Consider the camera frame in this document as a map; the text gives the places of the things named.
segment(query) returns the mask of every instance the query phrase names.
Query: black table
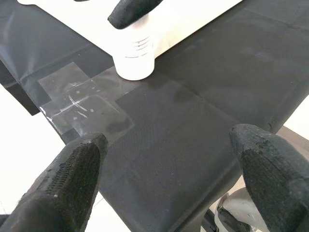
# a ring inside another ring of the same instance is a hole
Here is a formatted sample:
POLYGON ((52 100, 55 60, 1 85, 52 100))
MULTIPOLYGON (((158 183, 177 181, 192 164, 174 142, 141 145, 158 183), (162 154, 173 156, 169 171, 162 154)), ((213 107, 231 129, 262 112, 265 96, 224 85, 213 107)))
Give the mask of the black table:
POLYGON ((34 6, 0 0, 0 59, 67 143, 110 140, 100 192, 136 232, 199 230, 240 168, 228 131, 277 132, 309 93, 309 3, 245 0, 128 82, 34 6))

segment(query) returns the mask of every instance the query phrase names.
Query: white tabletop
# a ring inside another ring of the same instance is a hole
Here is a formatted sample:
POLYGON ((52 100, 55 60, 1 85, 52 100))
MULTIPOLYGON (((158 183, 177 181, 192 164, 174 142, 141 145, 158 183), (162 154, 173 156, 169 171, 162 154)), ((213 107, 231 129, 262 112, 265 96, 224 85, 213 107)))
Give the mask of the white tabletop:
MULTIPOLYGON (((159 56, 242 0, 164 0, 150 12, 150 28, 159 56)), ((113 55, 122 39, 107 20, 119 0, 18 0, 35 4, 113 55)))

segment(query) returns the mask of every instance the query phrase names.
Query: white surface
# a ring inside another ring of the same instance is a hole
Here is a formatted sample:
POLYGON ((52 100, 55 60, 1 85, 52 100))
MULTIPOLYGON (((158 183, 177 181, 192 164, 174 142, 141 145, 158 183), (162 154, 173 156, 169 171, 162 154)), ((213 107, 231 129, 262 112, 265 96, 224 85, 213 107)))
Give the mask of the white surface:
MULTIPOLYGON (((119 0, 18 0, 35 4, 110 55, 119 50, 122 30, 107 21, 119 0)), ((150 12, 155 57, 241 2, 241 0, 164 0, 150 12)))
MULTIPOLYGON (((42 113, 31 116, 1 85, 0 99, 0 214, 9 214, 64 143, 42 113)), ((86 231, 130 230, 98 194, 86 231)))
POLYGON ((309 140, 309 96, 303 100, 284 125, 309 140))

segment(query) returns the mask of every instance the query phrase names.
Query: black plastic sheet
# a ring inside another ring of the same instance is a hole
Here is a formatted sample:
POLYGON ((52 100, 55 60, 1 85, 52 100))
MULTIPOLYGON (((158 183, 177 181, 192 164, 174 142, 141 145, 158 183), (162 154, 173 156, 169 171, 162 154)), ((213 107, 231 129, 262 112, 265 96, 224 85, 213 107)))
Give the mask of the black plastic sheet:
MULTIPOLYGON (((100 191, 132 231, 178 231, 203 214, 240 175, 229 129, 277 132, 309 94, 308 15, 306 0, 245 0, 159 57, 123 95, 106 88, 130 126, 109 147, 100 191)), ((0 31, 0 59, 41 109, 61 95, 44 78, 72 64, 89 80, 113 69, 108 54, 34 6, 0 0, 0 31)), ((81 124, 54 127, 68 142, 81 124)))

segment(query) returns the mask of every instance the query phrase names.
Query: white cup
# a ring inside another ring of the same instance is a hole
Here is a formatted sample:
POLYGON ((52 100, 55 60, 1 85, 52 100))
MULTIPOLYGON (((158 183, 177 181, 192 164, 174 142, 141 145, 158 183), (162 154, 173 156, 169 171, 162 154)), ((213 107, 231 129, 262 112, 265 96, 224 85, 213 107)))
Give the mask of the white cup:
POLYGON ((148 14, 115 35, 118 43, 112 58, 117 73, 130 81, 149 76, 155 68, 155 53, 148 14))

